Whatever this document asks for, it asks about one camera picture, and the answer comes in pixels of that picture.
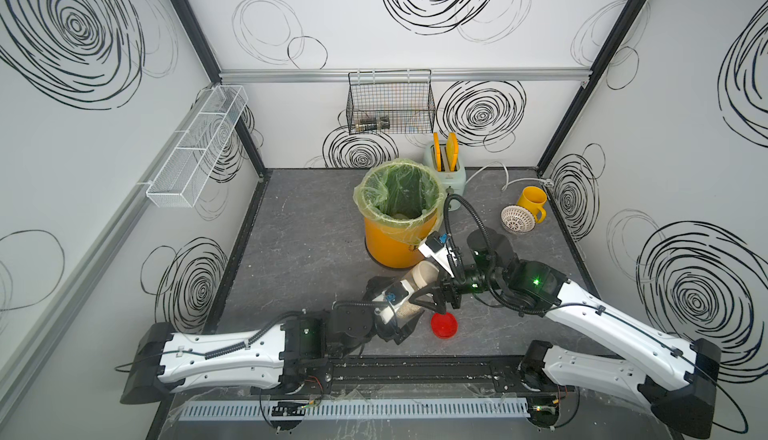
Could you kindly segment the red jar lid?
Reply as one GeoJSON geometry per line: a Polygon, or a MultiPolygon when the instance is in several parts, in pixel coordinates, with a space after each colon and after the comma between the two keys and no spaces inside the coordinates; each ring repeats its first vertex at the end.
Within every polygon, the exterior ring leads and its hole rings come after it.
{"type": "Polygon", "coordinates": [[[440,339],[449,339],[458,332],[458,321],[451,313],[435,313],[430,319],[433,334],[440,339]]]}

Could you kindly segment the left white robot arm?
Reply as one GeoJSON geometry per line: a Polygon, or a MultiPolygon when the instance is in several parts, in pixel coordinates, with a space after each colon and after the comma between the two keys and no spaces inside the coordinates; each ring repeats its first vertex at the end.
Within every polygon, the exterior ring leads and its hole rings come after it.
{"type": "Polygon", "coordinates": [[[120,401],[150,404],[217,386],[295,391],[321,380],[330,361],[374,337],[407,334],[421,314],[410,298],[424,285],[410,275],[373,277],[360,300],[336,301],[327,310],[288,311],[247,332],[184,334],[169,322],[155,323],[134,359],[116,368],[127,376],[120,401]]]}

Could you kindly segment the cream jar lid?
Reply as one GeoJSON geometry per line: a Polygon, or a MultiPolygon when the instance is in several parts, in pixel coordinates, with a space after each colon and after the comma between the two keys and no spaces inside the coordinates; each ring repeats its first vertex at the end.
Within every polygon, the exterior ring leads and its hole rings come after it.
{"type": "Polygon", "coordinates": [[[428,260],[423,260],[413,266],[407,277],[413,291],[419,291],[425,287],[431,287],[439,283],[441,269],[428,260]]]}

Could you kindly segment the yellow trash bin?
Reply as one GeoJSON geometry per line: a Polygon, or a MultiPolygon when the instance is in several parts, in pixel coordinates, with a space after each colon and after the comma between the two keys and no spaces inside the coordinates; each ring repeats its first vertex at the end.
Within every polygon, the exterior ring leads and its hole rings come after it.
{"type": "Polygon", "coordinates": [[[424,259],[418,246],[438,225],[435,215],[426,222],[413,225],[386,225],[365,218],[366,249],[376,262],[385,267],[408,269],[424,259]]]}

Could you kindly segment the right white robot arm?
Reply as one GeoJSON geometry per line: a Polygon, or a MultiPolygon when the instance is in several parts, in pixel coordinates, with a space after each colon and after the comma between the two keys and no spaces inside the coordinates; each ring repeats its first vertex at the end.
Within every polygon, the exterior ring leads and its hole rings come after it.
{"type": "Polygon", "coordinates": [[[496,306],[521,317],[565,325],[611,351],[611,356],[569,353],[548,341],[533,342],[519,365],[525,386],[545,384],[621,397],[650,412],[681,435],[707,439],[715,420],[721,349],[654,328],[595,297],[563,272],[520,258],[509,240],[488,228],[475,208],[452,193],[442,204],[444,234],[422,240],[421,253],[441,272],[427,288],[429,309],[459,308],[463,296],[489,293],[496,306]]]}

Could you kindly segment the cream lid oatmeal jar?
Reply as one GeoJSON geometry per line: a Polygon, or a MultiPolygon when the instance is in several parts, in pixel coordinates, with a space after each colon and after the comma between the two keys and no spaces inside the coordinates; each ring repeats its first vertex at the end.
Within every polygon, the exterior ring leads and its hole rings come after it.
{"type": "MultiPolygon", "coordinates": [[[[408,274],[408,272],[405,274],[405,276],[404,276],[404,277],[402,277],[402,278],[401,278],[401,279],[399,279],[399,280],[396,280],[396,281],[394,281],[393,283],[395,283],[395,282],[398,282],[398,281],[401,281],[401,280],[407,280],[407,281],[409,281],[409,279],[408,279],[408,277],[407,277],[407,274],[408,274]]],[[[410,320],[412,317],[414,317],[415,315],[417,315],[418,313],[420,313],[420,312],[423,310],[423,308],[422,308],[422,307],[416,306],[416,305],[414,305],[414,304],[411,302],[411,299],[412,299],[412,297],[413,297],[413,294],[411,295],[411,297],[410,297],[410,299],[409,299],[409,303],[410,303],[410,304],[411,304],[411,305],[414,307],[414,309],[413,309],[413,313],[412,313],[412,314],[409,316],[409,318],[408,318],[408,319],[407,319],[405,322],[402,322],[402,323],[400,323],[400,324],[395,324],[395,323],[390,323],[390,324],[393,324],[393,325],[398,325],[398,326],[400,326],[400,325],[404,325],[404,324],[405,324],[407,321],[409,321],[409,320],[410,320]]]]}

